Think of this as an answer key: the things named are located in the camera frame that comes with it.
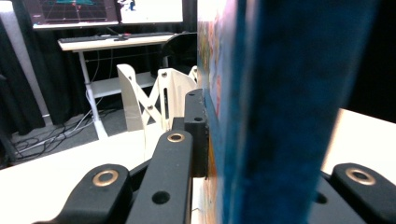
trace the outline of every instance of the black office chair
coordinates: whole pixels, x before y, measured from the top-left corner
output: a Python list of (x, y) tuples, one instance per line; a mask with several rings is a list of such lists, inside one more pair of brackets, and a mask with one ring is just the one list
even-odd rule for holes
[(170, 38), (162, 48), (160, 68), (174, 68), (188, 74), (197, 64), (197, 33), (182, 33)]

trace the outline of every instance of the desk frame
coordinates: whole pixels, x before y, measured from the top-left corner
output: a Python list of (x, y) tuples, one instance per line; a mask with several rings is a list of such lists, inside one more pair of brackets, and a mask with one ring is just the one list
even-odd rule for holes
[[(87, 70), (87, 64), (85, 63), (84, 52), (102, 49), (119, 49), (164, 44), (171, 37), (172, 35), (161, 35), (130, 38), (123, 41), (114, 41), (114, 39), (108, 39), (77, 43), (58, 42), (63, 51), (72, 50), (73, 52), (78, 53), (82, 75), (84, 76), (84, 83), (88, 93), (88, 101), (92, 109), (92, 120), (99, 139), (107, 138), (108, 135), (102, 121), (100, 120), (95, 98), (120, 93), (120, 81), (117, 77), (114, 77), (106, 80), (91, 82)], [(150, 72), (137, 74), (136, 79), (141, 88), (152, 86), (155, 81), (155, 79), (151, 77)]]

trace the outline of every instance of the monitor screen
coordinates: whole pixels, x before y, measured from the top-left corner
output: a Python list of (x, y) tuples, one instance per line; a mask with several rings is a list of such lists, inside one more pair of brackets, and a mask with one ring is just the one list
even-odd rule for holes
[(24, 0), (34, 29), (118, 24), (115, 0)]
[(182, 22), (182, 0), (118, 0), (122, 24)]

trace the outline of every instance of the white table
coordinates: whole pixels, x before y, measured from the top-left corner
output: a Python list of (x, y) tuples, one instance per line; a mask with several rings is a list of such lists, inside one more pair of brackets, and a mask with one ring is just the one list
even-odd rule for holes
[[(102, 121), (100, 120), (95, 98), (120, 93), (120, 82), (117, 77), (91, 82), (88, 75), (87, 65), (85, 64), (84, 52), (101, 49), (119, 49), (164, 44), (171, 37), (172, 35), (159, 35), (149, 37), (136, 37), (123, 41), (114, 41), (114, 39), (107, 39), (77, 43), (58, 42), (59, 46), (63, 51), (71, 50), (78, 53), (82, 74), (84, 76), (85, 87), (87, 88), (89, 103), (92, 109), (93, 124), (95, 126), (95, 130), (98, 134), (99, 139), (107, 138), (107, 133)], [(155, 82), (155, 79), (151, 77), (150, 72), (137, 74), (136, 78), (137, 83), (139, 83), (142, 88), (152, 86)]]
[[(341, 109), (322, 170), (330, 174), (336, 164), (355, 162), (396, 183), (395, 136), (396, 124)], [(1, 222), (20, 224), (53, 219), (72, 189), (92, 168), (115, 163), (131, 170), (141, 163), (142, 139), (136, 133), (121, 133), (0, 171)], [(156, 145), (154, 141), (148, 143), (150, 147)]]

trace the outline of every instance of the keyboard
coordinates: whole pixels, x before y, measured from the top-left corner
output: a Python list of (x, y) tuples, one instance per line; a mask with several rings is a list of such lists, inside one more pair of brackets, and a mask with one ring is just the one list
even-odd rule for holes
[(156, 33), (144, 33), (144, 34), (133, 34), (133, 35), (92, 35), (92, 36), (82, 36), (82, 37), (61, 38), (59, 39), (59, 42), (66, 44), (66, 43), (77, 43), (77, 42), (87, 42), (87, 41), (96, 41), (96, 40), (107, 40), (107, 39), (115, 39), (122, 41), (137, 37), (151, 37), (151, 36), (174, 35), (174, 34), (175, 33), (171, 33), (171, 32), (156, 32)]

